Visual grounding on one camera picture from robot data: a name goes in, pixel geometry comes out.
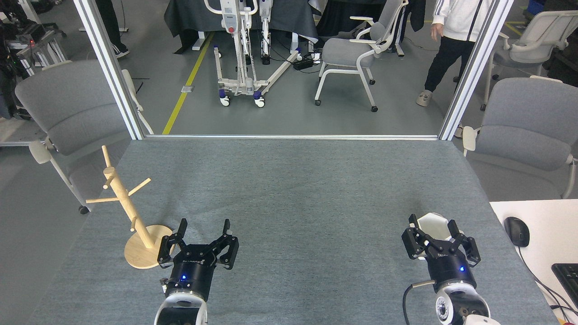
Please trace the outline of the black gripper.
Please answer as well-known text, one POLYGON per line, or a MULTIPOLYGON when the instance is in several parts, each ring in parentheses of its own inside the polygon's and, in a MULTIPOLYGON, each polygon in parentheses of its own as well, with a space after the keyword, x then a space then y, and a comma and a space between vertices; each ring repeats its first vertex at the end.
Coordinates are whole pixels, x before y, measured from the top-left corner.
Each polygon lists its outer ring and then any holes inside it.
POLYGON ((222 264, 227 270, 233 269, 239 249, 239 240, 230 231, 230 220, 224 222, 223 234, 209 245, 187 245, 183 237, 188 223, 182 218, 178 230, 161 239, 157 262, 161 268, 172 263, 171 249, 178 245, 181 251, 173 258, 171 276, 166 284, 165 296, 179 289, 190 290, 196 296, 209 299, 211 281, 215 265, 222 264))
MULTIPOLYGON (((419 228, 415 214, 409 217, 409 224, 402 234, 402 242, 409 258, 415 260, 434 239, 419 228)), ((447 227, 453 239, 450 246, 444 247, 441 251, 434 246, 427 248, 428 272, 431 280, 435 281, 433 288, 440 289, 448 283, 458 282, 464 282, 476 288, 477 283, 469 267, 469 265, 475 267, 481 261, 475 239, 462 233, 455 220, 450 220, 447 227), (465 255, 459 251, 461 246, 465 255)))

